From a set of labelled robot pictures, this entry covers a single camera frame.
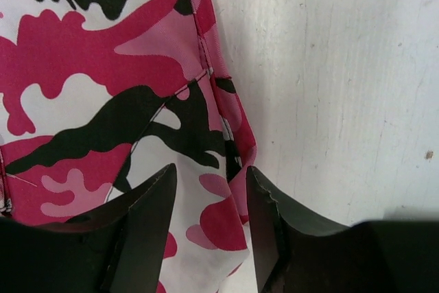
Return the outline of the pink camouflage trousers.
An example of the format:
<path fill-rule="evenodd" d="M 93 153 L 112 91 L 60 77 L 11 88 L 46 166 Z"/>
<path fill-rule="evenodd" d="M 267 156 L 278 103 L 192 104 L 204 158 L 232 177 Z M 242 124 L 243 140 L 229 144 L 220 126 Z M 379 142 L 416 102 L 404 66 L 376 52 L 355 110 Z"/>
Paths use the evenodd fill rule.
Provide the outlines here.
<path fill-rule="evenodd" d="M 157 292 L 218 292 L 248 256 L 254 135 L 211 0 L 1 0 L 1 218 L 61 223 L 165 168 Z"/>

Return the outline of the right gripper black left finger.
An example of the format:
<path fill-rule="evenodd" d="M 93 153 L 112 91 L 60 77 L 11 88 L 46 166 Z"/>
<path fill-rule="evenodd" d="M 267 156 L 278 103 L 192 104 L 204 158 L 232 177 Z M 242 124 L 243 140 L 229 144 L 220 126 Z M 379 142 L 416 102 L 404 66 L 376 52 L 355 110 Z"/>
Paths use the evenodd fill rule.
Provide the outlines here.
<path fill-rule="evenodd" d="M 173 163 L 71 218 L 1 219 L 2 292 L 155 292 L 176 197 Z"/>

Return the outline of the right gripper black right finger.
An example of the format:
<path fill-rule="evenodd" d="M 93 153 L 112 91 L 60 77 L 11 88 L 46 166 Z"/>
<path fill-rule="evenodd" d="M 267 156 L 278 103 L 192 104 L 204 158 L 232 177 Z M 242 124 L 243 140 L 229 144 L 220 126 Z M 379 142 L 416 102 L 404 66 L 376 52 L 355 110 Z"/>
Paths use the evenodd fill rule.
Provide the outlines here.
<path fill-rule="evenodd" d="M 437 292 L 438 221 L 334 222 L 246 172 L 259 292 Z"/>

